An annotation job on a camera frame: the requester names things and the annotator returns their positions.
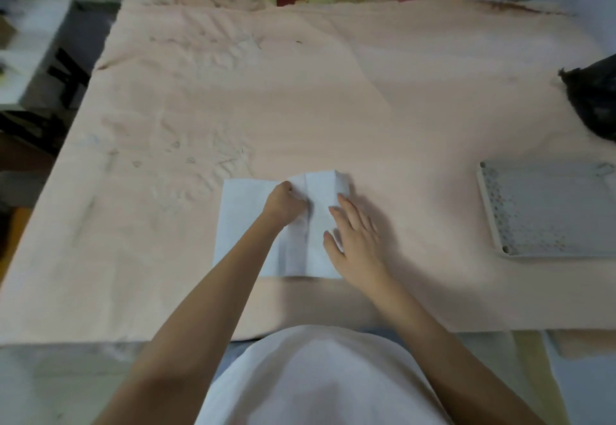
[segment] white cloth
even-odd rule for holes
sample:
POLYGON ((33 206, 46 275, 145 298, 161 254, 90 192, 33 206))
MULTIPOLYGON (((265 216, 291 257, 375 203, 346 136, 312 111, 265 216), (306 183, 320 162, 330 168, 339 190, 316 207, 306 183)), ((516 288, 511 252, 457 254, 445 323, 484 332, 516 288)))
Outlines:
POLYGON ((288 328, 249 347, 210 387, 196 425, 443 425, 412 356, 348 329, 288 328))
MULTIPOLYGON (((336 223, 328 211, 336 195, 349 195, 347 178, 336 171, 312 172, 289 179, 293 190, 309 202, 308 211, 274 240, 259 276, 340 278, 323 248, 323 232, 336 223)), ((267 196, 279 182, 227 179, 222 188, 214 265, 233 248, 263 210, 267 196)))

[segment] white t-shirt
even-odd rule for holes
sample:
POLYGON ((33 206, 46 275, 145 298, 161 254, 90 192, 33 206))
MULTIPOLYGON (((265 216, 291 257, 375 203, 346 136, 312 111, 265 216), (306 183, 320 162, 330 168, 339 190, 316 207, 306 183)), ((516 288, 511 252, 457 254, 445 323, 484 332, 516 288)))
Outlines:
POLYGON ((210 387, 196 425, 450 424, 412 356, 348 329, 284 329, 210 387))

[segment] white paper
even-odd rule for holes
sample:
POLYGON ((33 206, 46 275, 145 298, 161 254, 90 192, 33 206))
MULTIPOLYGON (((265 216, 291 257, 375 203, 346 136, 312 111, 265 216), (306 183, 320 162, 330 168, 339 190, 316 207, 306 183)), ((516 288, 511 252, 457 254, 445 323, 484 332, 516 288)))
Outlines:
MULTIPOLYGON (((323 248, 323 233, 336 223, 329 213, 336 195, 349 195, 348 180, 336 171, 312 172, 289 179, 294 192, 308 200, 308 210, 274 240, 259 276, 340 278, 323 248)), ((220 200, 214 265, 233 248, 259 216, 267 196, 278 182, 254 179, 225 180, 220 200)))

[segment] forearm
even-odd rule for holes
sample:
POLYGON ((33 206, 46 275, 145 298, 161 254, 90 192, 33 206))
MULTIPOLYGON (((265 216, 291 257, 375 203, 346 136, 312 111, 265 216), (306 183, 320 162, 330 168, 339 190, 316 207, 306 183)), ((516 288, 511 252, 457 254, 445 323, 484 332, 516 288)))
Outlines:
POLYGON ((139 375, 209 385, 281 228, 263 215, 182 301, 141 353, 139 375))
POLYGON ((401 284, 388 279, 369 297, 404 340, 455 424, 543 424, 401 284))

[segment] black plastic bag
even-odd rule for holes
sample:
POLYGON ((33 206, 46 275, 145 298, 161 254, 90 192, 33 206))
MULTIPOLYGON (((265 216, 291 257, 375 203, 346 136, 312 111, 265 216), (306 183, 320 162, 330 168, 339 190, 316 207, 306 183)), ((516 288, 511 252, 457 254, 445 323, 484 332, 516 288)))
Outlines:
POLYGON ((616 54, 586 68, 560 70, 567 97, 589 130, 616 141, 616 54))

